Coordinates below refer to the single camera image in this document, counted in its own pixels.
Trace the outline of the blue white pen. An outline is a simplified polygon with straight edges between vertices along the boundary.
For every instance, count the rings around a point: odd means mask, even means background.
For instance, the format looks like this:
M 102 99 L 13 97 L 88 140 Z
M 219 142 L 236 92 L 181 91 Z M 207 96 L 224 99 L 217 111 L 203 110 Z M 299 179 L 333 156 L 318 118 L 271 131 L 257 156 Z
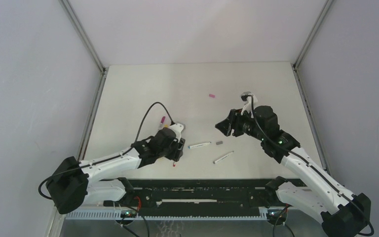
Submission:
M 211 143 L 212 142 L 204 142 L 204 143 L 189 145 L 188 149 L 194 149 L 194 148 L 199 148 L 199 147 L 207 146 L 207 145 L 210 145 Z

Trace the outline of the grey white pen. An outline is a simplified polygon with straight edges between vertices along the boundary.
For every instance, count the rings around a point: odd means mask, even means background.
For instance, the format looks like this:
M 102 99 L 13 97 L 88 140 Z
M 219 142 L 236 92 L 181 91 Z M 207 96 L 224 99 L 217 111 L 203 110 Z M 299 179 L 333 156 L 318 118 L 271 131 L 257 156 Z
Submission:
M 223 156 L 221 156 L 221 157 L 215 159 L 212 163 L 213 163 L 213 164 L 217 164 L 218 162 L 224 160 L 225 158 L 229 157 L 229 156 L 232 155 L 233 153 L 234 153 L 234 151 L 228 152 L 228 153 L 226 153 L 225 155 L 223 155 Z

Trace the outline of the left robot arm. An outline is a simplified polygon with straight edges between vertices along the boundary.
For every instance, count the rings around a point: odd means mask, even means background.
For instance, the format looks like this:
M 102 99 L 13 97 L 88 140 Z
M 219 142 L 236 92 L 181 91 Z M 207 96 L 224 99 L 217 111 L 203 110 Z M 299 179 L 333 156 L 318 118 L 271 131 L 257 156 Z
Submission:
M 162 128 L 155 136 L 102 158 L 77 161 L 68 157 L 39 184 L 38 193 L 52 200 L 60 214 L 102 201 L 118 201 L 128 206 L 135 196 L 121 173 L 154 164 L 160 158 L 178 162 L 183 155 L 184 129 L 183 124 L 175 123 Z

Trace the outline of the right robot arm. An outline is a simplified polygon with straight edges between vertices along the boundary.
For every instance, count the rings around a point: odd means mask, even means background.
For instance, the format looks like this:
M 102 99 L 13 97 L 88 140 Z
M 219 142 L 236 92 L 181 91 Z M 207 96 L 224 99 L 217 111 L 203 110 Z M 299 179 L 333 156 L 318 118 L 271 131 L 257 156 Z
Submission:
M 329 237 L 374 234 L 370 199 L 364 193 L 354 194 L 318 166 L 300 143 L 280 128 L 270 106 L 258 106 L 250 112 L 232 109 L 215 128 L 226 137 L 246 134 L 258 139 L 269 157 L 296 174 L 310 189 L 297 189 L 278 176 L 266 186 L 265 198 L 269 204 L 282 202 L 297 208 L 318 222 Z

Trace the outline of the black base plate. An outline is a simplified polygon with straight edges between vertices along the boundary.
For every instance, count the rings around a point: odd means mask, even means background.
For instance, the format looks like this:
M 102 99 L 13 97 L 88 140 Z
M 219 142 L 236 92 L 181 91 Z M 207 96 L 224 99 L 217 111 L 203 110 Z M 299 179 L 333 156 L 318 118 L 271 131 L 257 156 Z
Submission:
M 284 208 L 284 203 L 268 195 L 265 187 L 269 182 L 269 178 L 130 179 L 132 194 L 118 203 L 104 201 L 103 206 L 139 206 L 144 216 L 228 216 L 253 214 L 256 208 Z

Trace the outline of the aluminium frame rail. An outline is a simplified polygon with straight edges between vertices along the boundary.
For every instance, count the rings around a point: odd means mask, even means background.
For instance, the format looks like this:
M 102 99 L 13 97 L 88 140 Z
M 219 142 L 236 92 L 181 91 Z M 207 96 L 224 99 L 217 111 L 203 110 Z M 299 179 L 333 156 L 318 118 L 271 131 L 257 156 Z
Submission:
M 106 82 L 107 68 L 103 65 L 102 60 L 100 59 L 93 43 L 91 42 L 90 37 L 88 36 L 85 28 L 83 27 L 83 24 L 81 23 L 76 11 L 74 10 L 72 3 L 69 0 L 58 0 L 58 2 L 61 5 L 63 11 L 65 12 L 71 25 L 73 26 L 73 29 L 75 30 L 79 40 L 81 41 L 82 45 L 84 46 L 86 52 L 90 56 L 92 62 L 96 66 L 97 71 L 99 73 L 97 87 L 93 95 L 92 104 L 90 106 L 90 111 L 87 116 L 86 124 L 84 127 L 77 155 L 77 160 L 82 161 L 85 159 L 88 150 L 93 125 L 95 122 L 98 107 L 102 97 L 102 92 Z
M 293 74 L 295 76 L 296 83 L 298 86 L 298 90 L 299 90 L 299 93 L 300 93 L 300 96 L 302 99 L 304 110 L 306 112 L 306 116 L 307 116 L 307 119 L 308 119 L 308 122 L 309 122 L 309 125 L 311 128 L 313 139 L 314 139 L 314 142 L 315 142 L 315 145 L 317 148 L 319 159 L 322 163 L 322 168 L 328 174 L 331 173 L 331 167 L 330 167 L 330 164 L 328 163 L 328 160 L 327 160 L 327 152 L 325 150 L 324 145 L 322 144 L 322 139 L 321 139 L 321 137 L 319 135 L 319 131 L 316 127 L 316 119 L 315 119 L 315 116 L 313 114 L 313 110 L 312 110 L 312 107 L 310 104 L 310 99 L 308 97 L 307 91 L 304 88 L 304 80 L 302 79 L 302 76 L 301 76 L 301 66 L 303 64 L 304 59 L 307 56 L 308 50 L 312 46 L 316 36 L 318 35 L 319 30 L 323 26 L 324 21 L 326 20 L 328 14 L 331 11 L 334 4 L 335 4 L 334 0 L 325 1 L 322 9 L 319 12 L 319 15 L 318 15 L 315 23 L 313 24 L 311 31 L 309 32 L 309 34 L 306 38 L 306 41 L 302 45 L 301 50 L 295 59 L 295 62 L 291 65 L 292 71 L 293 71 Z

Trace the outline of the right aluminium frame rail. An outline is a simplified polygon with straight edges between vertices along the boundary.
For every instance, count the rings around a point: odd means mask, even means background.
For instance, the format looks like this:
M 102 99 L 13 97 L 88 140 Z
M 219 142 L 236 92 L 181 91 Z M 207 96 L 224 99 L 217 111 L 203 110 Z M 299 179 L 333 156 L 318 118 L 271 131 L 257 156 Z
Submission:
M 313 24 L 311 31 L 309 32 L 309 34 L 306 38 L 306 41 L 302 45 L 301 50 L 295 59 L 295 62 L 291 65 L 292 71 L 293 71 L 293 74 L 295 76 L 296 83 L 298 86 L 298 90 L 299 90 L 299 93 L 300 93 L 300 96 L 302 99 L 304 110 L 306 112 L 306 116 L 307 116 L 307 119 L 308 119 L 308 122 L 309 122 L 309 125 L 311 128 L 313 139 L 314 139 L 314 142 L 315 142 L 315 145 L 317 148 L 319 159 L 322 163 L 322 168 L 328 174 L 331 173 L 331 167 L 330 167 L 330 164 L 328 163 L 328 160 L 327 160 L 327 152 L 325 150 L 324 145 L 322 144 L 322 139 L 321 139 L 321 137 L 319 135 L 319 131 L 316 127 L 316 119 L 315 119 L 315 116 L 313 114 L 313 110 L 312 110 L 312 107 L 310 104 L 310 99 L 308 97 L 307 91 L 304 88 L 304 80 L 302 79 L 302 76 L 301 76 L 301 66 L 303 64 L 304 59 L 307 56 L 308 50 L 312 46 L 316 36 L 318 35 L 319 30 L 323 26 L 324 21 L 326 20 L 328 14 L 331 11 L 334 4 L 335 4 L 334 0 L 325 1 L 322 9 L 319 12 L 319 15 L 318 15 L 315 23 Z

